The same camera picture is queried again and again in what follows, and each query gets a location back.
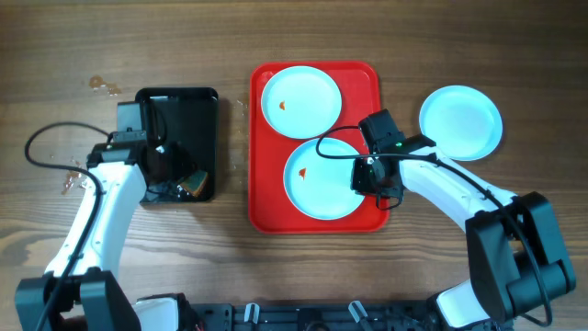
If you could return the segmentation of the green and orange sponge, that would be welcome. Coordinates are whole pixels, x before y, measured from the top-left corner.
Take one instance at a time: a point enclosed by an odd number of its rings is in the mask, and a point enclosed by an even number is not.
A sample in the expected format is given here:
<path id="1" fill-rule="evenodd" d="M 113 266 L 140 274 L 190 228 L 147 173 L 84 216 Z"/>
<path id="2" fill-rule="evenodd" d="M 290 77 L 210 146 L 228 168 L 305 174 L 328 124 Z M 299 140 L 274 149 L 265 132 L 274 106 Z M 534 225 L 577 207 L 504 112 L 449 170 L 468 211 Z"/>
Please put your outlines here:
<path id="1" fill-rule="evenodd" d="M 190 196 L 197 198 L 208 182 L 209 174 L 203 170 L 197 170 L 192 175 L 180 180 L 178 186 Z"/>

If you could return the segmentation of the light blue plate bottom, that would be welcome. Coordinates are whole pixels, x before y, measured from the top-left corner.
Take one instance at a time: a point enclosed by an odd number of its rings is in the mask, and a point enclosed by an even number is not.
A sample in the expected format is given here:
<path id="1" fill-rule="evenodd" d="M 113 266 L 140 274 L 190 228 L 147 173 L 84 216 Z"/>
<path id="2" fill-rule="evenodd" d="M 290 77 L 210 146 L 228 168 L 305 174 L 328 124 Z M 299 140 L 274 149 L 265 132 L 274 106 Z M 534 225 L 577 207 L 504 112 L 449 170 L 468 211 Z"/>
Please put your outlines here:
<path id="1" fill-rule="evenodd" d="M 283 184 L 290 202 L 303 214 L 321 221 L 341 219 L 354 212 L 364 197 L 351 189 L 357 154 L 350 144 L 334 138 L 313 139 L 289 156 Z"/>

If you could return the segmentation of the light blue plate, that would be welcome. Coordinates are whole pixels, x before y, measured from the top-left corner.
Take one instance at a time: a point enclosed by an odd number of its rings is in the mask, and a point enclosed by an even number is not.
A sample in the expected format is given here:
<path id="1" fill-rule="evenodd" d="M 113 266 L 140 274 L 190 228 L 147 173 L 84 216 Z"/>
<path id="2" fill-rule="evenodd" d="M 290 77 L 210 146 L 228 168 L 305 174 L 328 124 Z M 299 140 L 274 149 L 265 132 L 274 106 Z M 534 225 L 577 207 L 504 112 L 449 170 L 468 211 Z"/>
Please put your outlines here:
<path id="1" fill-rule="evenodd" d="M 341 219 L 354 212 L 364 197 L 351 189 L 357 154 L 350 144 L 334 138 L 313 139 L 289 156 L 283 184 L 290 202 L 303 214 L 321 221 Z"/>
<path id="2" fill-rule="evenodd" d="M 503 137 L 499 109 L 469 86 L 444 86 L 431 93 L 420 108 L 419 126 L 445 155 L 458 161 L 488 156 Z"/>
<path id="3" fill-rule="evenodd" d="M 305 140 L 331 129 L 341 115 L 341 91 L 326 72 L 291 66 L 274 74 L 261 95 L 262 114 L 277 133 Z"/>

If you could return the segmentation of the light blue plate top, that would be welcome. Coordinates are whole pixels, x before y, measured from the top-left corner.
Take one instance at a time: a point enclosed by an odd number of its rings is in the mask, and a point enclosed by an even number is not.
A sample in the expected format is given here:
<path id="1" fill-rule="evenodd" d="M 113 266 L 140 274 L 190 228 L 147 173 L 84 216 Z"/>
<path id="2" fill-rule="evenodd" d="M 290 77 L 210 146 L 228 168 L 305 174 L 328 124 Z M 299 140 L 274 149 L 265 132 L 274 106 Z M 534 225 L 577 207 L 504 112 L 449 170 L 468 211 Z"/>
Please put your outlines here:
<path id="1" fill-rule="evenodd" d="M 274 74 L 261 95 L 262 114 L 277 133 L 305 140 L 331 129 L 341 115 L 341 91 L 326 72 L 291 66 Z"/>

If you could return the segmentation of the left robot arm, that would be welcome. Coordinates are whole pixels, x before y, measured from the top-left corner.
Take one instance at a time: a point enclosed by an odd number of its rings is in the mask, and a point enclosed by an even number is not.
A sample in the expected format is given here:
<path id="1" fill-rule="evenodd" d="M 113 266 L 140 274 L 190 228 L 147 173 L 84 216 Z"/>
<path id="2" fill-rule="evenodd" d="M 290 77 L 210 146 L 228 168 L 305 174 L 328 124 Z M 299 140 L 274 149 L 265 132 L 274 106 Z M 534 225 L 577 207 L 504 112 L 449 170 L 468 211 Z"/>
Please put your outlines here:
<path id="1" fill-rule="evenodd" d="M 15 306 L 25 330 L 196 330 L 198 315 L 181 293 L 130 303 L 117 281 L 133 213 L 151 185 L 170 185 L 197 168 L 140 102 L 118 105 L 119 124 L 97 144 L 82 174 L 85 190 L 66 239 L 42 276 L 19 282 Z"/>

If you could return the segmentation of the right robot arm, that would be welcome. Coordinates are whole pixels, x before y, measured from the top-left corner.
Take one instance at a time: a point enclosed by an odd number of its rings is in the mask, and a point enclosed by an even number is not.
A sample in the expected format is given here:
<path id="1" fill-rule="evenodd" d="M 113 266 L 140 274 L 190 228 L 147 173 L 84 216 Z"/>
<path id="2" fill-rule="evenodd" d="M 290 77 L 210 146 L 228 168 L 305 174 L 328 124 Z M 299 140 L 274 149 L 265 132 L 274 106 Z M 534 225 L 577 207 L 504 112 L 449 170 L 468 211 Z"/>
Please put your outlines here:
<path id="1" fill-rule="evenodd" d="M 354 162 L 352 188 L 393 209 L 405 191 L 435 205 L 466 235 L 469 279 L 439 293 L 446 326 L 510 322 L 576 287 L 576 276 L 549 201 L 518 196 L 476 177 L 419 134 L 407 138 L 387 110 L 357 125 L 368 148 Z"/>

